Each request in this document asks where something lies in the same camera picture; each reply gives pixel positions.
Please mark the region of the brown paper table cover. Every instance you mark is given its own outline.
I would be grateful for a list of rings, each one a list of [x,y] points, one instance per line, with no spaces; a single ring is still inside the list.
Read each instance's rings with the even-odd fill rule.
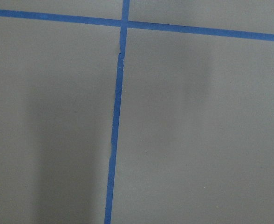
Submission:
[[[128,21],[274,34],[274,0],[130,0]],[[104,224],[119,36],[0,17],[0,224]],[[274,42],[128,28],[123,71],[110,224],[274,224]]]

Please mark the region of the crossing blue tape line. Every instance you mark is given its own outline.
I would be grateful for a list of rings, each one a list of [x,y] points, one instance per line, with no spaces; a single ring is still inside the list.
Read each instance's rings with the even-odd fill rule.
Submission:
[[[120,26],[120,36],[119,36],[119,54],[118,54],[117,71],[116,71],[115,100],[114,100],[112,131],[111,131],[111,152],[110,152],[110,159],[109,159],[106,202],[105,202],[105,216],[104,216],[105,224],[110,224],[111,217],[112,217],[119,120],[120,120],[121,99],[122,99],[122,90],[123,90],[123,74],[124,74],[123,70],[124,70],[124,61],[125,61],[125,52],[126,52],[127,29],[128,29],[127,23],[129,20],[129,10],[130,10],[130,1],[124,0],[122,5],[121,26]]]

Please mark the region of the long blue tape line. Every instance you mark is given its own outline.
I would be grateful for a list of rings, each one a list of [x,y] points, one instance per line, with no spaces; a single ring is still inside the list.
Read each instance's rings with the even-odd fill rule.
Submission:
[[[59,22],[80,23],[80,24],[100,25],[100,26],[111,26],[111,27],[120,27],[124,25],[128,28],[136,28],[136,29],[188,33],[188,34],[198,34],[198,35],[224,36],[224,37],[274,42],[274,34],[226,30],[226,29],[217,29],[217,28],[180,26],[180,25],[150,23],[150,22],[140,22],[140,21],[122,21],[122,20],[115,20],[115,19],[86,17],[86,16],[48,14],[48,13],[0,9],[0,17],[12,17],[12,18],[45,20],[45,21],[59,21]]]

